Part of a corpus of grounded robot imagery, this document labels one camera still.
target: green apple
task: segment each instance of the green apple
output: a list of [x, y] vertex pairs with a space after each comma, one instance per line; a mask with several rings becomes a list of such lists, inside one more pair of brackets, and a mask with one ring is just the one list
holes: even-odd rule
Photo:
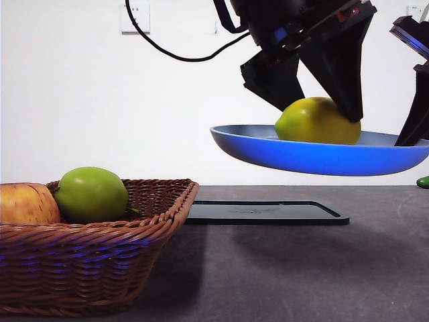
[[128, 204], [128, 191], [122, 180], [94, 166], [67, 172], [54, 197], [61, 214], [77, 223], [116, 221]]

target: dark gray table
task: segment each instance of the dark gray table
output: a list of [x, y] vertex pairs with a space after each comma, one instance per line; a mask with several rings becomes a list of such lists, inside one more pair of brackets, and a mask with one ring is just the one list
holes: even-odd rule
[[77, 321], [429, 321], [429, 190], [202, 186], [197, 199], [315, 200], [351, 223], [185, 225], [132, 308]]

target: woven basket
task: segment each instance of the woven basket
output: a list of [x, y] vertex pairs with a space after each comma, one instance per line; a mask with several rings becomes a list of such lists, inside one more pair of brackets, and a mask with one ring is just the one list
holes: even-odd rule
[[[123, 221], [0, 225], [0, 313], [78, 317], [133, 304], [161, 250], [185, 222], [198, 184], [123, 182], [130, 209]], [[54, 192], [57, 185], [47, 187]]]

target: wall outlet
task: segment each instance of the wall outlet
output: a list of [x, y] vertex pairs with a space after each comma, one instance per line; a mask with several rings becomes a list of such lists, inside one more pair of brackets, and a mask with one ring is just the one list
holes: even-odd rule
[[420, 21], [423, 9], [424, 5], [407, 5], [407, 15], [411, 15], [414, 20]]
[[[139, 1], [130, 1], [130, 8], [133, 13], [134, 19], [139, 25], [140, 29], [145, 33], [150, 33], [150, 6], [149, 3], [142, 3]], [[125, 5], [120, 6], [121, 10], [121, 32], [122, 34], [138, 34], [128, 16], [127, 8]]]

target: blue bowl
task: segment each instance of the blue bowl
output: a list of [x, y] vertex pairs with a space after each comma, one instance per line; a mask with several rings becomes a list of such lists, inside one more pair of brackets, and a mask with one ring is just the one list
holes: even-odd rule
[[408, 170], [429, 155], [429, 141], [394, 146], [397, 136], [362, 131], [355, 145], [280, 140], [273, 125], [210, 128], [230, 156], [268, 168], [333, 176], [379, 176]]

